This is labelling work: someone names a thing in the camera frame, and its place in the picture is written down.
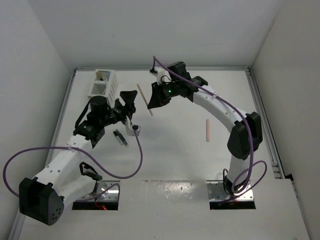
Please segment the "black clear mascara tube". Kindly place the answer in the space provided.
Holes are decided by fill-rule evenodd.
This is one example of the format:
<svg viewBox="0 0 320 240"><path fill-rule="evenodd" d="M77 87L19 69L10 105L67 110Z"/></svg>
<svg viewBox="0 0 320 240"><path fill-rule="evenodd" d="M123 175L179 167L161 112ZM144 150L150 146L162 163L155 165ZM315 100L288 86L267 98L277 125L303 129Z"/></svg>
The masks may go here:
<svg viewBox="0 0 320 240"><path fill-rule="evenodd" d="M126 148L129 146L124 136L117 129L113 131L113 134L121 145L125 146Z"/></svg>

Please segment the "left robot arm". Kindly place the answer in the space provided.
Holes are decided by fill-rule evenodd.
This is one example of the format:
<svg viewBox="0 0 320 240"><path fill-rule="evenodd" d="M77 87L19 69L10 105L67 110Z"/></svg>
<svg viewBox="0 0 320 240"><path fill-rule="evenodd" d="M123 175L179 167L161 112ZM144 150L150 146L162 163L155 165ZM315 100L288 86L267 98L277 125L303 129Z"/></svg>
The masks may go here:
<svg viewBox="0 0 320 240"><path fill-rule="evenodd" d="M64 209L90 195L98 198L101 175L82 156L92 156L92 150L105 134L105 128L121 122L127 135L138 136L139 126L131 120L136 112L138 92L121 91L111 107L105 96L91 97L75 122L74 131L66 146L59 148L53 160L33 178L24 178L18 189L21 214L48 226L55 224Z"/></svg>

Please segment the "pink makeup stick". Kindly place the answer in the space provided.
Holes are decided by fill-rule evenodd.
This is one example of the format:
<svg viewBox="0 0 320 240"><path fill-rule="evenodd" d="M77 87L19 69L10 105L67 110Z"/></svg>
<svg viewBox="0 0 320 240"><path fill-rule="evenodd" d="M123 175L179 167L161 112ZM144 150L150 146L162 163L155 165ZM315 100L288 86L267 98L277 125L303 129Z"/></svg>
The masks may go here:
<svg viewBox="0 0 320 240"><path fill-rule="evenodd" d="M206 130L206 141L209 142L210 141L210 120L206 119L205 122L205 130Z"/></svg>

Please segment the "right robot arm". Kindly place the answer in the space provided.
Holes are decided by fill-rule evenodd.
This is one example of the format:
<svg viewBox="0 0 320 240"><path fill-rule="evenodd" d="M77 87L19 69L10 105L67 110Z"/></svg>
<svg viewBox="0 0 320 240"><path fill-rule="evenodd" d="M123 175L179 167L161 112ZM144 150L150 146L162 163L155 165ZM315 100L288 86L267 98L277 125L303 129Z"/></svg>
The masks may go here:
<svg viewBox="0 0 320 240"><path fill-rule="evenodd" d="M230 196L241 192L252 173L253 153L263 141L260 115L255 111L242 111L218 96L204 78L191 77L183 61L164 68L153 66L149 72L156 77L151 85L149 110L163 107L173 97L181 96L207 110L226 127L230 133L227 148L231 160L223 177L223 187Z"/></svg>

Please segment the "dark green gold pencil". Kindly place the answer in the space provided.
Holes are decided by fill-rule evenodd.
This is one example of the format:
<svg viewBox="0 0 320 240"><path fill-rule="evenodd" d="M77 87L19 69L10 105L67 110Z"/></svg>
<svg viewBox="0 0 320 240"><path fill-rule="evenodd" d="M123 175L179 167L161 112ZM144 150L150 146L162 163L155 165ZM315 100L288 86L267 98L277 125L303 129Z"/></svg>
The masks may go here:
<svg viewBox="0 0 320 240"><path fill-rule="evenodd" d="M97 78L98 78L100 81L104 81L104 78L103 78L103 76L102 76L102 74L101 74L100 71L97 71L97 72L96 72L96 76L97 76Z"/></svg>

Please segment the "wooden tan stick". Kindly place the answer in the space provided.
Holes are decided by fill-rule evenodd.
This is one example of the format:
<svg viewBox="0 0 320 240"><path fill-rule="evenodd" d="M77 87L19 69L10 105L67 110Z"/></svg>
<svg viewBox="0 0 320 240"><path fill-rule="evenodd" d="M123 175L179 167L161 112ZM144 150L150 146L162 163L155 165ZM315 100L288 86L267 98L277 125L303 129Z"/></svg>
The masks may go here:
<svg viewBox="0 0 320 240"><path fill-rule="evenodd" d="M149 111L150 115L153 117L153 116L154 116L154 114L153 114L153 112L152 112L152 110L151 110L151 109L148 109L148 102L147 102L147 99L146 99L146 97L145 97L145 95L144 95L144 93L143 93L142 89L141 89L141 86L140 86L139 84L136 84L136 85L137 85L137 88L138 88L138 90L139 90L139 92L140 92L140 94L141 94L141 97L142 97L142 99L143 99L143 101L144 101L145 105L147 106L147 110Z"/></svg>

